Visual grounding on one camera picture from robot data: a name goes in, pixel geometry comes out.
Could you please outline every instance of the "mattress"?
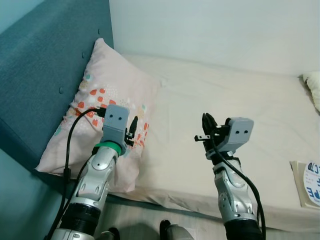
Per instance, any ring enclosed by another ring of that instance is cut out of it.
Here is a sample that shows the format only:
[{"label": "mattress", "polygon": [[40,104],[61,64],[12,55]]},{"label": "mattress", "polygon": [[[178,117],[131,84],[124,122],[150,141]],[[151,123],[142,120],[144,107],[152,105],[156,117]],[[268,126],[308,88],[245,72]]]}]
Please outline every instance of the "mattress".
[{"label": "mattress", "polygon": [[[266,225],[319,232],[318,210],[302,208],[290,161],[319,161],[319,115],[295,77],[261,74],[181,60],[125,55],[161,81],[140,173],[120,197],[221,217],[211,161],[201,143],[202,114],[254,120],[235,156],[260,193]],[[256,201],[249,191],[255,208]]]}]

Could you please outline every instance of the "gray gripper housing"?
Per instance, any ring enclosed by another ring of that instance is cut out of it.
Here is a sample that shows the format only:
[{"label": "gray gripper housing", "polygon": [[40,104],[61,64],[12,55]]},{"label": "gray gripper housing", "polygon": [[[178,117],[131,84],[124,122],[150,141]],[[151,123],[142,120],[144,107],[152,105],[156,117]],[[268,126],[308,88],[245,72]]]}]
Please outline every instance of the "gray gripper housing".
[{"label": "gray gripper housing", "polygon": [[121,155],[126,153],[126,127],[129,109],[123,106],[110,104],[106,108],[103,122],[103,137],[101,143],[113,142],[121,147]]},{"label": "gray gripper housing", "polygon": [[[217,148],[219,152],[232,152],[234,154],[236,149],[249,141],[254,121],[244,117],[233,117],[228,125],[230,126],[229,134],[225,136],[223,142]],[[214,150],[209,151],[206,153],[206,158],[210,160],[210,157],[214,154]]]}]

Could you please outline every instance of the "teal upholstered headboard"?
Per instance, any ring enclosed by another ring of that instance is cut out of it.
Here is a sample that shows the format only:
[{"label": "teal upholstered headboard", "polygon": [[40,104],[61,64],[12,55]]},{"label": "teal upholstered headboard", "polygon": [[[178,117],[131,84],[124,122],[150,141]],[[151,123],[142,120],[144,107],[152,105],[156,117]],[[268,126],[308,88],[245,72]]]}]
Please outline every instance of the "teal upholstered headboard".
[{"label": "teal upholstered headboard", "polygon": [[108,0],[46,0],[0,35],[0,148],[37,173],[97,38],[113,47]]}]

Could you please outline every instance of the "green ring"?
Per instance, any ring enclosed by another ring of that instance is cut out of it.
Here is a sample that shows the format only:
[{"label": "green ring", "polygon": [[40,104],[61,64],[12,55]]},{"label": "green ring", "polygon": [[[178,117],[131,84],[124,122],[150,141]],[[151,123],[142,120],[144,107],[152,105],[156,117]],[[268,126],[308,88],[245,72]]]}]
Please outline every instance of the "green ring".
[{"label": "green ring", "polygon": [[95,147],[109,147],[109,148],[112,148],[113,150],[115,150],[118,153],[118,156],[120,156],[121,152],[122,152],[121,147],[118,144],[116,144],[116,143],[114,143],[112,141],[100,142],[97,145],[95,145]]}]

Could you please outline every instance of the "pink pillow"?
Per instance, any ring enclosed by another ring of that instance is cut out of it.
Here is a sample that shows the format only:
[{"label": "pink pillow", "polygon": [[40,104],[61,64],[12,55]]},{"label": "pink pillow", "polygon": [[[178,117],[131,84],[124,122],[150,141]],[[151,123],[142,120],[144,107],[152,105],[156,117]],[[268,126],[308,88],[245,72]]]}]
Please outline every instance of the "pink pillow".
[{"label": "pink pillow", "polygon": [[[77,116],[95,107],[117,104],[129,108],[129,128],[135,116],[138,124],[134,146],[119,157],[110,182],[111,192],[129,192],[135,188],[139,174],[141,154],[149,128],[150,114],[160,83],[127,62],[109,47],[102,38],[96,40],[89,63],[84,71],[79,91],[63,121],[46,146],[36,170],[51,174],[61,174],[66,159],[69,130]],[[103,119],[88,113],[72,133],[69,166],[72,178],[76,178],[92,149],[103,135]]]}]

